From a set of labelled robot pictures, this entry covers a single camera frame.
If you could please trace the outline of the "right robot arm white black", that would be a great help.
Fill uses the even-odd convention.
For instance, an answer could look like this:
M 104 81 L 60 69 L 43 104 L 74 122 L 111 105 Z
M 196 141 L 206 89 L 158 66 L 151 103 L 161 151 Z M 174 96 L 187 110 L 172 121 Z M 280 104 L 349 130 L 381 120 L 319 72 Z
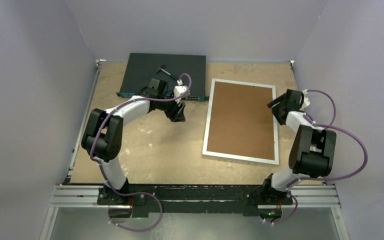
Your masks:
M 309 105 L 306 91 L 292 89 L 267 104 L 277 123 L 289 127 L 295 134 L 288 167 L 270 174 L 263 182 L 260 196 L 268 204 L 284 198 L 288 190 L 304 180 L 331 173 L 337 134 L 316 125 L 305 112 Z

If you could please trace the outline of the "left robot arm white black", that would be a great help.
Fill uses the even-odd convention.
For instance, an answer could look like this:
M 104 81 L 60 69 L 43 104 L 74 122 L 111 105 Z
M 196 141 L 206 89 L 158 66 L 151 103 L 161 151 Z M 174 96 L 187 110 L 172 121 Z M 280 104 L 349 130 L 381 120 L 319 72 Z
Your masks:
M 173 123 L 185 122 L 186 104 L 182 98 L 190 94 L 190 86 L 177 80 L 172 91 L 166 90 L 167 82 L 153 78 L 126 102 L 102 110 L 91 111 L 81 139 L 81 147 L 96 162 L 104 177 L 104 184 L 110 188 L 109 197 L 118 205 L 126 203 L 129 191 L 125 188 L 127 177 L 118 159 L 122 148 L 124 127 L 133 120 L 152 111 L 162 111 Z

